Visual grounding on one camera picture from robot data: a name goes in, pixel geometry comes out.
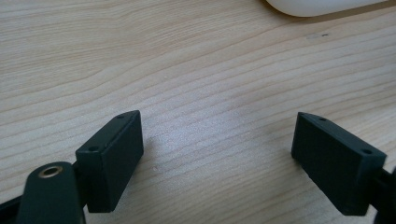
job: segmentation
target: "light wood surface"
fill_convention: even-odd
[[[0,202],[115,115],[145,155],[88,223],[372,223],[291,158],[298,111],[396,166],[396,6],[293,18],[260,0],[0,2]]]

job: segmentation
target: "wooden tabletop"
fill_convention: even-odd
[[[394,3],[294,18],[260,0],[1,1],[0,202],[138,109],[145,155],[88,223],[372,223],[290,148],[304,111],[396,166]]]

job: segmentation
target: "screw hole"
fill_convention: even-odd
[[[62,166],[51,166],[51,167],[48,167],[48,168],[42,170],[38,174],[38,176],[40,178],[50,178],[50,177],[58,175],[63,169],[64,168],[62,168]]]
[[[89,147],[88,150],[89,151],[97,151],[97,150],[99,150],[99,147]]]
[[[371,150],[369,150],[369,149],[362,149],[361,151],[366,153],[366,154],[368,154],[368,155],[373,154],[373,152]]]

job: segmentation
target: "white object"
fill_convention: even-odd
[[[274,8],[291,16],[313,17],[363,7],[387,0],[267,0]]]

